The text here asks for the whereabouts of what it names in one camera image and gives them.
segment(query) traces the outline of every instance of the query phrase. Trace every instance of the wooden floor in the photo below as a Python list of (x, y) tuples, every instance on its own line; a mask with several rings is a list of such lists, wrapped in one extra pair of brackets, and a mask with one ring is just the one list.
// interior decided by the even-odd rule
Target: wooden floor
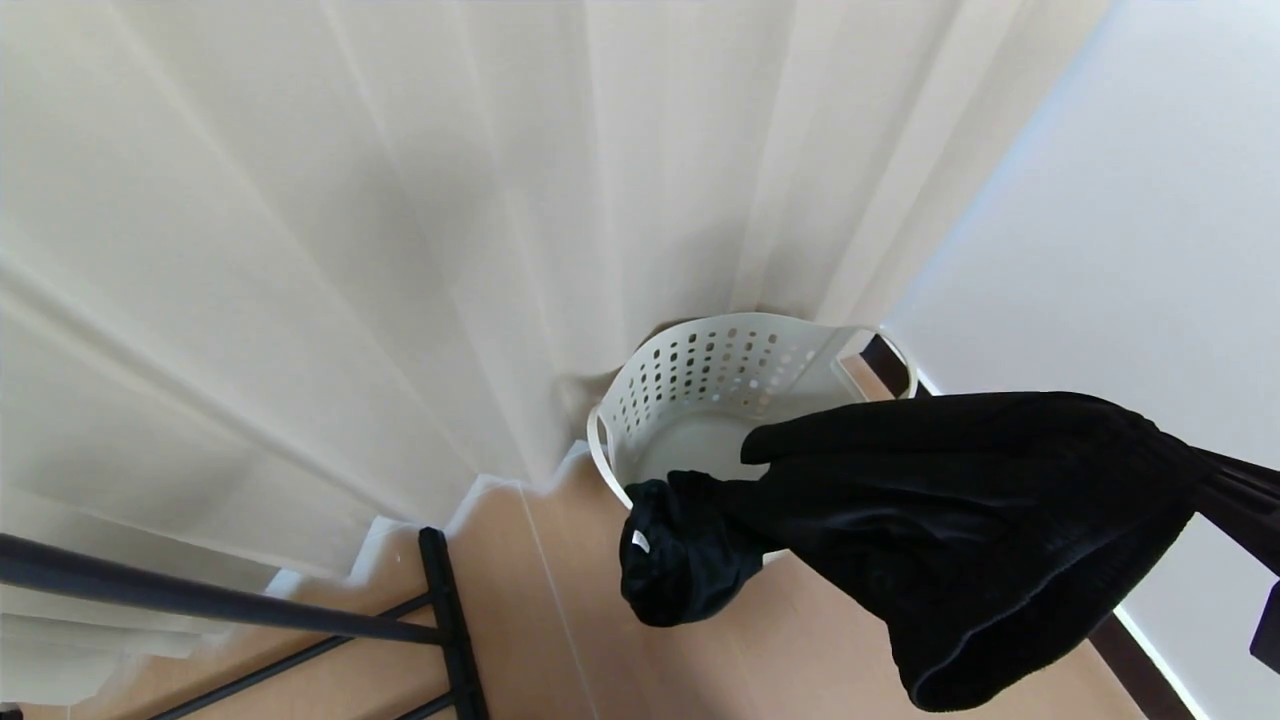
[[(549, 497), (488, 492), (451, 539), (485, 694), (498, 720), (755, 720), (922, 717), (899, 683), (883, 625), (794, 557), (769, 565), (716, 618), (641, 625), (618, 594), (623, 509), (589, 457)], [(415, 537), (387, 537), (358, 589), (310, 585), (302, 598), (380, 611), (424, 589)], [(430, 611), (415, 620), (430, 621)], [(186, 661), (151, 660), (132, 682), (27, 717), (134, 719), (307, 644), (256, 629)], [(445, 687), (439, 651), (357, 641), (195, 715), (383, 720)], [(440, 717), (453, 717), (447, 711)], [(964, 720), (1139, 720), (1092, 646), (1028, 678)]]

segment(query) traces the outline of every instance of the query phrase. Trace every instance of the curtain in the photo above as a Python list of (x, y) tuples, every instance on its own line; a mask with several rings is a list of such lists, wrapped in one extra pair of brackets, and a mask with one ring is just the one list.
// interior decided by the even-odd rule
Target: curtain
[[(260, 591), (547, 489), (654, 327), (878, 322), (1103, 8), (4, 4), (3, 529)], [(0, 610), (9, 700), (221, 629)]]

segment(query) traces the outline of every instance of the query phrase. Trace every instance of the basket handle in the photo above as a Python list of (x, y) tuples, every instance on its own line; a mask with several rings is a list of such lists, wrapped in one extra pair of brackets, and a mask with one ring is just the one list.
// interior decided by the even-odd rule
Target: basket handle
[(881, 336), (881, 338), (884, 341), (884, 345), (888, 346), (890, 351), (893, 355), (897, 355), (897, 359), (902, 361), (902, 365), (906, 365), (906, 389), (902, 391), (902, 395), (897, 396), (897, 398), (908, 400), (915, 397), (915, 392), (920, 387), (920, 369), (915, 365), (915, 361), (911, 360), (911, 357), (902, 351), (902, 346), (900, 346), (892, 337), (890, 337), (883, 328), (873, 328), (870, 325), (850, 325), (850, 327), (854, 331), (867, 331), (872, 334)]
[[(608, 433), (609, 428), (605, 427), (604, 432)], [(613, 495), (618, 496), (622, 505), (627, 510), (631, 510), (631, 498), (627, 496), (626, 491), (622, 489), (622, 484), (618, 483), (618, 478), (613, 475), (613, 466), (609, 465), (609, 459), (604, 455), (604, 446), (600, 443), (600, 406), (596, 405), (591, 407), (591, 413), (586, 416), (586, 446), (591, 448), (591, 460), (595, 461), (595, 469), (600, 471), (600, 477), (604, 478), (604, 484), (609, 486)]]

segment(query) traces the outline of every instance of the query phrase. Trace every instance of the white wall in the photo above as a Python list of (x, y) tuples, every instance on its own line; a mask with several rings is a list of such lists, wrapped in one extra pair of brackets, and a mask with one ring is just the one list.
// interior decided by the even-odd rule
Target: white wall
[[(943, 392), (1073, 389), (1280, 468), (1280, 3), (1119, 4), (890, 327)], [(1215, 720), (1280, 717), (1275, 578), (1197, 519), (1123, 610)]]

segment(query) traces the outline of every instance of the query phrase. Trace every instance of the black clothing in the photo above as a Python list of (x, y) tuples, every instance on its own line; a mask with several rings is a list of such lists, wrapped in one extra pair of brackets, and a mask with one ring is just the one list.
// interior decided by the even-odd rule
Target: black clothing
[(627, 489), (636, 616), (713, 615), (786, 547), (884, 620), (911, 702), (931, 711), (982, 705), (1079, 644), (1215, 473), (1140, 415), (1073, 393), (849, 405), (756, 428), (741, 456), (769, 470)]

